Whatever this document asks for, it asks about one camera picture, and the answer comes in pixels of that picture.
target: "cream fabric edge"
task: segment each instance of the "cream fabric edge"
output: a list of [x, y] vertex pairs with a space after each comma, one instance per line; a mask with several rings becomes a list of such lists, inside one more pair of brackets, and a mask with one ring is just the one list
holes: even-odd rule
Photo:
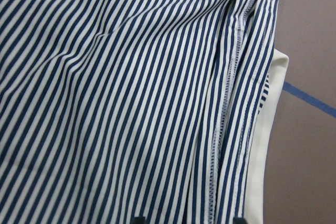
[[248, 224], [263, 224], [266, 154], [277, 103], [288, 67], [288, 56], [274, 50], [269, 68], [269, 91], [257, 116], [247, 172], [244, 217]]

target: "gray brown floor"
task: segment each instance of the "gray brown floor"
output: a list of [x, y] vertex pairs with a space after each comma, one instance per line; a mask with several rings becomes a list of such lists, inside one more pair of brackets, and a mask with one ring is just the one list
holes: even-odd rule
[[[336, 108], [336, 0], [279, 0], [286, 82]], [[264, 223], [336, 223], [336, 119], [282, 91], [270, 137]]]

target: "blue strip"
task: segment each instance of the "blue strip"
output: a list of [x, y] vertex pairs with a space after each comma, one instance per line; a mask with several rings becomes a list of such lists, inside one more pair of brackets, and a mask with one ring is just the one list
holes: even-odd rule
[[315, 97], [312, 97], [311, 95], [303, 92], [302, 90], [294, 87], [293, 85], [284, 82], [284, 85], [282, 87], [283, 90], [286, 90], [287, 92], [291, 93], [292, 95], [295, 95], [296, 97], [304, 100], [305, 102], [308, 102], [309, 104], [315, 106], [316, 108], [324, 111], [325, 113], [333, 116], [336, 118], [336, 109], [325, 104], [324, 102], [321, 102], [320, 100], [316, 99]]

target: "navy and white striped garment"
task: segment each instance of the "navy and white striped garment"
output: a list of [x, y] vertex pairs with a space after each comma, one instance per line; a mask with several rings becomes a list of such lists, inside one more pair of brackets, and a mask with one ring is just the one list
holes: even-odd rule
[[277, 3], [0, 0], [0, 222], [244, 216]]

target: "blue tape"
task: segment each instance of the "blue tape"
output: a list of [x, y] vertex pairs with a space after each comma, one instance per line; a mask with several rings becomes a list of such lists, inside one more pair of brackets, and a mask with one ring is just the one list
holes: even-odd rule
[[324, 102], [321, 102], [320, 100], [316, 99], [315, 97], [312, 97], [311, 95], [303, 92], [302, 90], [294, 87], [293, 85], [284, 82], [282, 89], [336, 118], [335, 108], [325, 104]]

